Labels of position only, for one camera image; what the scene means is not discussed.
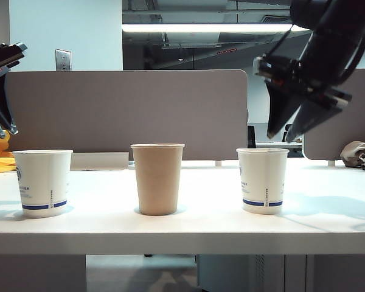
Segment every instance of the gray partition panel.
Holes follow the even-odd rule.
[[[339,88],[353,95],[347,108],[304,135],[304,155],[310,159],[337,160],[344,146],[365,142],[365,69],[356,69]]]
[[[241,70],[11,72],[19,134],[10,148],[109,152],[178,142],[184,159],[237,159],[247,145],[246,92]]]

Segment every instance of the brown paper cup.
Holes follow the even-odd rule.
[[[145,215],[167,215],[177,210],[184,144],[131,145],[139,210]]]

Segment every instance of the white paper cup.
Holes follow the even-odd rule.
[[[283,203],[287,149],[237,149],[243,208],[257,214],[276,214]]]
[[[66,209],[72,150],[14,151],[23,214],[42,218]]]

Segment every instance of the ceiling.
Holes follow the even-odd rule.
[[[290,0],[123,0],[122,22],[290,23],[289,5]],[[289,37],[303,34],[306,32],[291,33]],[[144,46],[153,63],[165,63],[170,58],[175,60],[176,54],[192,54],[192,50],[213,56],[228,50],[272,43],[278,41],[281,36],[281,33],[257,35],[123,32],[123,44]]]

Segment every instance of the kraft paper cup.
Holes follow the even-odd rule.
[[[139,210],[144,215],[176,212],[184,144],[134,144]]]
[[[14,151],[23,214],[42,218],[66,209],[72,150]]]
[[[237,149],[243,208],[257,214],[276,214],[283,203],[287,149]]]

